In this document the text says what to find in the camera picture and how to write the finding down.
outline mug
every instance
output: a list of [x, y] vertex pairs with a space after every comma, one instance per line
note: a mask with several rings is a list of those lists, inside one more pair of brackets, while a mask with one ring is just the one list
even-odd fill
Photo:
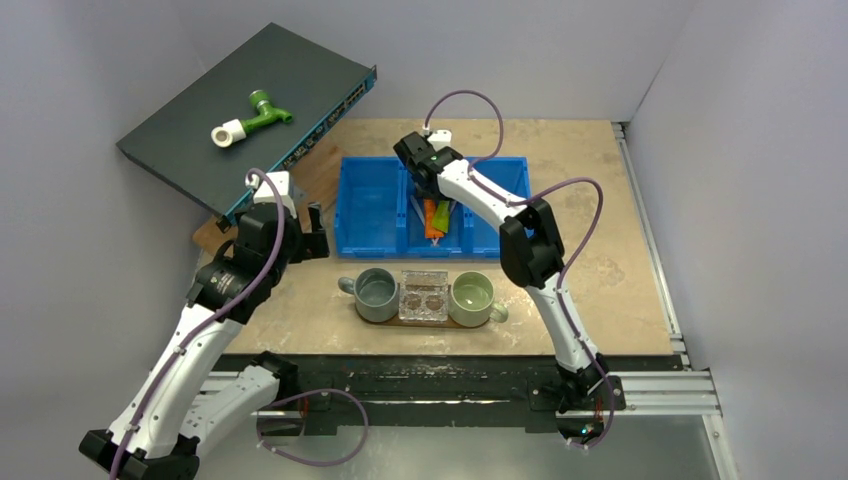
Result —
[[339, 288], [353, 295], [356, 311], [369, 322], [381, 323], [397, 315], [400, 294], [397, 281], [388, 270], [369, 268], [356, 280], [341, 277]]
[[495, 286], [480, 272], [465, 272], [456, 277], [451, 288], [448, 313], [463, 327], [479, 327], [490, 317], [503, 323], [509, 311], [495, 302]]

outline green object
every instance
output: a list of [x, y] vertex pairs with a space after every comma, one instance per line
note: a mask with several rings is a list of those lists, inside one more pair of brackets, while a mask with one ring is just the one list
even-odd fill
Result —
[[450, 226], [450, 202], [442, 200], [439, 206], [436, 207], [436, 214], [433, 215], [433, 228], [436, 230], [448, 233]]
[[244, 133], [250, 133], [257, 128], [270, 125], [277, 120], [283, 123], [291, 123], [294, 117], [288, 110], [277, 108], [271, 104], [271, 97], [264, 90], [257, 90], [250, 94], [250, 104], [259, 112], [259, 115], [247, 120], [241, 120]]

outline gray floor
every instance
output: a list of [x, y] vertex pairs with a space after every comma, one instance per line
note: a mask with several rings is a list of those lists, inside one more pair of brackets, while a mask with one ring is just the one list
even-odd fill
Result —
[[[330, 460], [352, 448], [359, 427], [337, 437], [290, 440], [290, 453]], [[251, 422], [241, 425], [209, 459], [200, 479], [718, 479], [700, 417], [620, 417], [589, 453], [569, 451], [556, 434], [506, 428], [372, 428], [350, 462], [331, 468], [296, 464], [257, 449]]]

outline white pipe connector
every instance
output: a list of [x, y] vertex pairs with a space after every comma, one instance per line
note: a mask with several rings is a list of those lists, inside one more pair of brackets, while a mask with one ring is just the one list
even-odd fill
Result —
[[238, 119], [230, 120], [220, 127], [212, 129], [212, 141], [221, 148], [227, 148], [233, 143], [243, 140], [246, 136], [247, 133], [245, 133], [241, 121]]

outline mug handle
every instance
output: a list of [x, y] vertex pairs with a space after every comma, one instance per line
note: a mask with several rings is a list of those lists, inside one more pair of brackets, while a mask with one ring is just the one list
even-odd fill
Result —
[[350, 277], [340, 277], [339, 278], [339, 290], [353, 295], [353, 286], [356, 282]]
[[489, 314], [489, 319], [493, 322], [504, 323], [508, 318], [509, 310], [507, 310], [506, 307], [497, 302], [492, 304], [492, 313]]

